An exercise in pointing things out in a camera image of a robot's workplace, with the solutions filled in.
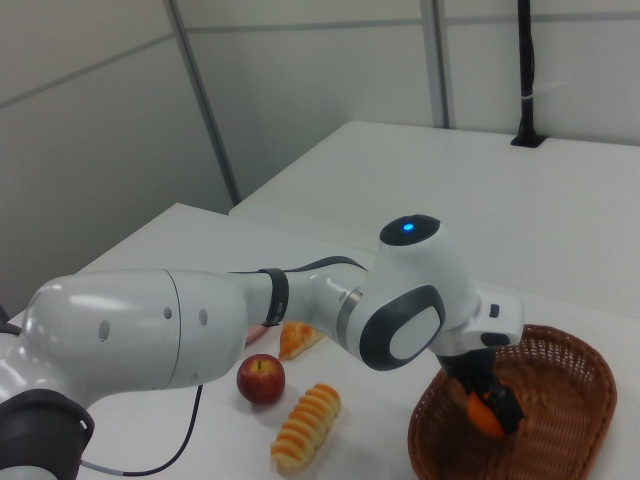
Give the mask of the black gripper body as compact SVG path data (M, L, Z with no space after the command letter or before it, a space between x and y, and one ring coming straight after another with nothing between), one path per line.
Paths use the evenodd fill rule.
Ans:
M441 368L451 378L477 377L481 381L481 394L500 383L494 373L495 349L472 350L462 355L437 355Z

